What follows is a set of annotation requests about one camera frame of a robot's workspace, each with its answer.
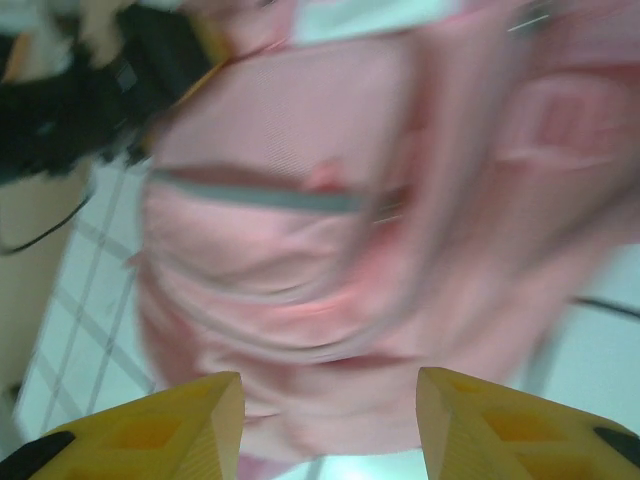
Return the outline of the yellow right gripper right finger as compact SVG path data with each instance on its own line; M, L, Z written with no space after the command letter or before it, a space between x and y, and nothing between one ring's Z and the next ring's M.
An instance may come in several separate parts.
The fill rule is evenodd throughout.
M420 370L416 416L431 479L639 476L639 437L633 431L452 370Z

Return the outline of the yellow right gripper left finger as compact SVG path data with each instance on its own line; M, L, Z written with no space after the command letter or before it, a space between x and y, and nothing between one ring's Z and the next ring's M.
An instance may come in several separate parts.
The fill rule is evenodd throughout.
M244 424L221 372L61 425L1 463L4 479L233 479Z

